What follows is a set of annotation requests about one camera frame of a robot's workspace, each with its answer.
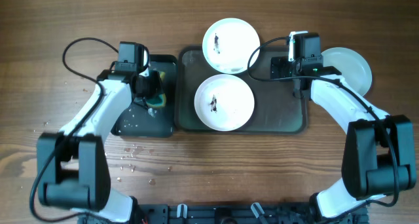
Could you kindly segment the green yellow sponge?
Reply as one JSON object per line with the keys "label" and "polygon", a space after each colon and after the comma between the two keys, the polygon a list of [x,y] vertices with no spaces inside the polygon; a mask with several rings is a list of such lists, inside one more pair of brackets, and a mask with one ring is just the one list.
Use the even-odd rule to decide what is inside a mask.
{"label": "green yellow sponge", "polygon": [[145,102],[150,108],[162,108],[166,106],[166,94],[163,89],[165,72],[151,71],[149,75],[149,94]]}

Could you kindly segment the white plate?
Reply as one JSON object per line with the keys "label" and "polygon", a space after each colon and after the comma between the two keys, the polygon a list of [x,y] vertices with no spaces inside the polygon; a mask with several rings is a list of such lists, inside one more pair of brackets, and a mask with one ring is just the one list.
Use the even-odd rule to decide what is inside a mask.
{"label": "white plate", "polygon": [[249,23],[238,18],[224,18],[205,32],[202,52],[216,71],[237,75],[256,62],[260,45],[259,36]]}
{"label": "white plate", "polygon": [[228,132],[242,127],[251,118],[255,97],[241,78],[218,74],[198,87],[194,95],[194,109],[208,128]]}
{"label": "white plate", "polygon": [[342,73],[346,82],[360,95],[368,93],[373,76],[367,61],[349,48],[333,47],[322,53],[324,66],[333,66]]}

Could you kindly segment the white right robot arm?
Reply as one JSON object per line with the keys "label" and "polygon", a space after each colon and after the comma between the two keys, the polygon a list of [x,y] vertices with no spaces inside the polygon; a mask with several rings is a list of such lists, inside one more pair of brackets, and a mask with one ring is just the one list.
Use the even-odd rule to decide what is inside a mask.
{"label": "white right robot arm", "polygon": [[322,107],[346,134],[341,177],[310,197],[315,223],[332,223],[369,204],[395,206],[416,185],[413,125],[404,115],[369,103],[334,66],[323,63],[317,33],[292,31],[278,81],[291,81],[296,98]]}

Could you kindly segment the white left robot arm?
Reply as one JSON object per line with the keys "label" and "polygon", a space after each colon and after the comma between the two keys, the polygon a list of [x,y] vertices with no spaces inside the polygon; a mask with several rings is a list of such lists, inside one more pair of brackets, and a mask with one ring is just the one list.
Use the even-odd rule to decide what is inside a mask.
{"label": "white left robot arm", "polygon": [[111,188],[104,143],[120,115],[136,97],[153,97],[160,75],[149,71],[149,50],[121,42],[118,60],[95,79],[95,91],[77,115],[56,133],[39,136],[37,176],[29,195],[29,210],[39,221],[55,223],[68,216],[47,218],[43,206],[73,210],[71,217],[93,223],[147,223],[137,199]]}

